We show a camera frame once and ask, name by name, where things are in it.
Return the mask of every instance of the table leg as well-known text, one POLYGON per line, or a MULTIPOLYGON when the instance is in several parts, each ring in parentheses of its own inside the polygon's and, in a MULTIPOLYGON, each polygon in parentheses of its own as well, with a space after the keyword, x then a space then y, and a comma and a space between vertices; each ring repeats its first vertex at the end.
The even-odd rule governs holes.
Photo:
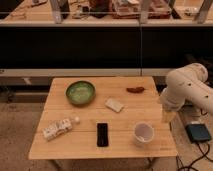
POLYGON ((146 169, 151 169, 153 166, 154 166, 154 164, 156 163, 156 161, 158 160, 158 158, 157 157, 154 157, 154 158, 147 158, 148 159, 148 161, 149 161, 149 164, 148 164, 148 166, 146 167, 146 169))
POLYGON ((48 160, 51 165, 53 165, 57 171, 63 171, 64 169, 56 162, 56 160, 48 160))

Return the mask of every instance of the black phone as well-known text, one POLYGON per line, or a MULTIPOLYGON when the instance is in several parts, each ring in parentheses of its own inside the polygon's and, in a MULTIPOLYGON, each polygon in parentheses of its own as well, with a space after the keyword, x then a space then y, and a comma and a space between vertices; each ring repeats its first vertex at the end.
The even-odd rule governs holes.
POLYGON ((97 146, 107 147, 109 145, 108 141, 108 124, 98 123, 97 124, 97 146))

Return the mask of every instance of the wooden table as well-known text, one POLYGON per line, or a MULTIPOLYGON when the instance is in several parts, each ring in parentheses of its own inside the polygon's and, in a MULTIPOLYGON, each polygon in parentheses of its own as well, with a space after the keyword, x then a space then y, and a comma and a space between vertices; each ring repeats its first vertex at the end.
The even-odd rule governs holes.
POLYGON ((162 123, 162 105, 152 77, 87 77, 56 78, 42 113, 29 159, 92 159, 144 158, 176 156, 177 149, 169 125, 162 123), (85 107, 71 105, 65 96, 67 87, 79 80, 91 82, 96 88, 94 101, 85 107), (141 94, 126 91, 127 87, 143 86, 141 94), (120 113, 105 107, 108 98, 124 104, 120 113), (42 129, 54 121, 80 117, 81 123, 58 138, 47 142, 42 129), (155 129, 155 138, 144 148, 133 143, 133 128, 137 122, 147 122, 155 129), (107 122, 109 146, 97 147, 96 125, 107 122))

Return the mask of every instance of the sausage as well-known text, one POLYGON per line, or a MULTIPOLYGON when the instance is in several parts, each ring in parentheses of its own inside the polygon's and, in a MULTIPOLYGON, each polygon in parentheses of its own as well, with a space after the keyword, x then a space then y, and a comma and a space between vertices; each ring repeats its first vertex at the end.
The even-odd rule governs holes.
POLYGON ((142 93, 145 90, 144 87, 126 88, 126 91, 130 93, 142 93))

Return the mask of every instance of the white sponge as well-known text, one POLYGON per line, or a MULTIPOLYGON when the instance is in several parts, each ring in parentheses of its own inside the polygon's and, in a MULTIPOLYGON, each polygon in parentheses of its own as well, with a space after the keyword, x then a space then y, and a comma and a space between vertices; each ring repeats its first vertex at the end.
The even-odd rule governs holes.
POLYGON ((112 98, 108 99, 106 101, 105 105, 117 113, 120 112, 122 110, 122 108, 124 107, 123 104, 121 104, 120 102, 118 102, 112 98))

